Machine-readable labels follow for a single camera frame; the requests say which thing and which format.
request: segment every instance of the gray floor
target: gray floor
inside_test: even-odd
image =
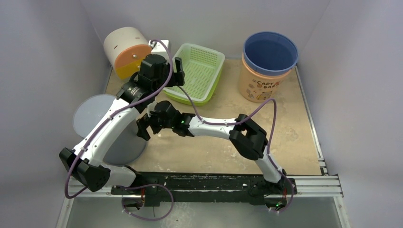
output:
[[[261,206],[247,203],[176,203],[172,213],[157,222],[142,221],[121,213],[119,198],[76,198],[68,228],[339,228],[333,198],[294,198],[288,211],[279,216]],[[162,216],[170,204],[155,207]],[[153,208],[144,208],[137,215],[153,217]]]

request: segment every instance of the white enclosure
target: white enclosure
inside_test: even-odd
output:
[[[0,223],[54,227],[74,145],[72,117],[105,91],[102,43],[132,26],[240,57],[258,31],[282,33],[298,68],[330,174],[353,227],[403,227],[401,0],[9,0],[0,3]]]

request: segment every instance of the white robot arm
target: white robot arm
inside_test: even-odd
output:
[[[134,121],[148,105],[152,104],[154,99],[125,109],[113,118],[111,114],[147,96],[166,80],[166,74],[164,73],[166,72],[164,70],[166,69],[166,61],[163,57],[149,55],[143,61],[145,61],[145,64],[142,64],[139,74],[135,74],[128,83],[122,86],[122,89],[117,94],[117,99],[114,100],[109,111],[90,132],[88,137],[72,150],[64,148],[59,154],[65,168],[70,170],[73,160],[77,158],[80,151],[86,148],[73,168],[72,175],[91,191],[97,191],[105,185],[129,187],[136,179],[135,171],[130,167],[107,165],[103,163],[103,158],[123,129]],[[177,60],[176,64],[176,68],[179,71],[175,73],[176,75],[170,86],[183,85],[184,83],[180,60]],[[162,76],[150,75],[149,72]],[[255,161],[266,181],[277,184],[282,180],[281,173],[284,172],[283,169],[275,164],[274,159],[272,157],[270,159],[267,153],[266,131],[251,119],[242,124],[231,125],[242,121],[247,117],[246,115],[240,114],[238,118],[225,120],[203,117],[202,121],[195,114],[180,113],[169,101],[150,105],[150,109],[147,114],[137,120],[139,128],[137,135],[139,137],[149,140],[150,135],[147,132],[147,128],[150,126],[154,134],[163,128],[168,128],[179,136],[195,137],[204,135],[227,139],[232,142],[243,157]],[[205,121],[221,125],[209,125]],[[94,135],[95,132],[93,140],[85,147],[88,138]]]

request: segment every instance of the wooden board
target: wooden board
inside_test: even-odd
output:
[[[235,118],[250,114],[260,103],[253,103],[240,95],[237,88],[240,60],[227,59],[216,91],[211,100],[198,107],[201,116]],[[123,82],[112,74],[106,93],[115,95]],[[281,84],[274,95],[278,114],[271,153],[291,175],[321,175],[307,111],[295,70]],[[160,93],[156,100],[169,99]],[[194,113],[189,105],[172,101],[181,112]],[[268,103],[253,120],[270,132],[273,104]],[[208,136],[180,137],[168,129],[152,135],[148,147],[131,166],[138,171],[261,173],[254,161],[243,158],[230,141]]]

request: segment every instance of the green plastic basket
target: green plastic basket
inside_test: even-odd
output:
[[[199,45],[182,44],[175,57],[182,58],[185,72],[184,90],[196,106],[205,105],[217,86],[225,55]],[[186,95],[176,86],[164,88],[164,92],[174,101],[191,105]]]

